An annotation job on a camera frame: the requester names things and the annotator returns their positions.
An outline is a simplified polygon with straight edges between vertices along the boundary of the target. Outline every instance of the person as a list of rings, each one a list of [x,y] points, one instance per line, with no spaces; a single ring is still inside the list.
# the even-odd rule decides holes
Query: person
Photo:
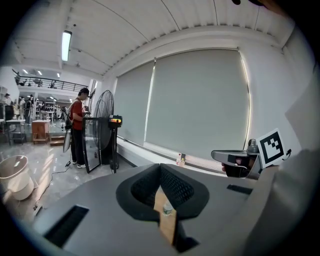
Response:
[[[46,109],[46,102],[43,100],[42,103],[40,102],[39,103],[39,117],[40,119],[42,120],[42,114],[43,114],[43,111],[45,111]]]
[[[20,82],[19,85],[25,86],[26,82],[27,82],[27,79],[24,82]]]
[[[9,96],[10,96],[9,93],[6,93],[5,96],[4,96],[5,97],[5,104],[8,105],[8,106],[11,105],[11,98]]]
[[[13,118],[13,119],[18,119],[18,116],[19,116],[19,107],[18,107],[18,104],[17,104],[17,100],[16,100],[16,99],[14,100],[14,103],[13,103],[13,112],[14,112],[14,118]]]
[[[31,109],[32,109],[32,103],[31,103],[31,97],[30,97],[27,100],[26,105],[25,105],[25,123],[28,126],[31,126],[31,123],[30,123]]]
[[[31,108],[30,108],[30,119],[34,119],[34,105],[35,105],[35,101],[34,101],[34,96],[32,94],[30,94],[29,99],[31,100]]]
[[[56,82],[57,82],[57,81],[54,81],[54,82],[50,85],[50,88],[54,88],[55,85],[56,85]]]
[[[20,100],[20,110],[19,110],[19,114],[20,114],[20,119],[23,120],[24,119],[24,113],[25,113],[25,98],[22,97]]]
[[[85,101],[89,96],[89,90],[87,88],[82,88],[78,93],[78,97],[70,106],[70,120],[72,121],[71,129],[71,155],[72,163],[77,164],[78,168],[85,168],[85,159],[82,146],[82,101]]]

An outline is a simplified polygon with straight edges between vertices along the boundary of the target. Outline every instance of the fluorescent light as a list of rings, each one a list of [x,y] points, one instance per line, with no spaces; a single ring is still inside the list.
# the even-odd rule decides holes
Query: fluorescent light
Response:
[[[68,61],[71,35],[69,31],[64,31],[62,34],[61,58],[64,62]]]

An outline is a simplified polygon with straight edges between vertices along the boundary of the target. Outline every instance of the black cap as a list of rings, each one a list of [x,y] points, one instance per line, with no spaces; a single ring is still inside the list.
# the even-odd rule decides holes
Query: black cap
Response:
[[[89,90],[88,90],[88,88],[82,88],[80,91],[79,91],[79,93],[78,93],[78,95],[80,96],[81,94],[88,94],[89,95]]]

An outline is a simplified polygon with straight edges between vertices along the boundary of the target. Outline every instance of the black pants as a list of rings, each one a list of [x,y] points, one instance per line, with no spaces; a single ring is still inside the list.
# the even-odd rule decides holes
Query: black pants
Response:
[[[25,115],[24,115],[26,124],[30,124],[30,115],[31,115],[30,109],[26,109],[25,110]]]
[[[82,130],[71,129],[71,155],[72,161],[78,165],[85,164],[84,150],[82,146]]]

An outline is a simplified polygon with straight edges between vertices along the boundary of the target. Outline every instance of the railing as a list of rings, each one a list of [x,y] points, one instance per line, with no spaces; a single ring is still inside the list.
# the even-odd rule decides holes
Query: railing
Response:
[[[73,92],[79,92],[82,88],[88,88],[87,85],[60,81],[55,79],[48,78],[40,78],[40,77],[32,77],[32,76],[22,76],[17,72],[13,71],[15,82],[18,86],[26,86],[26,87],[43,87],[50,88],[52,90],[60,89],[67,90]]]

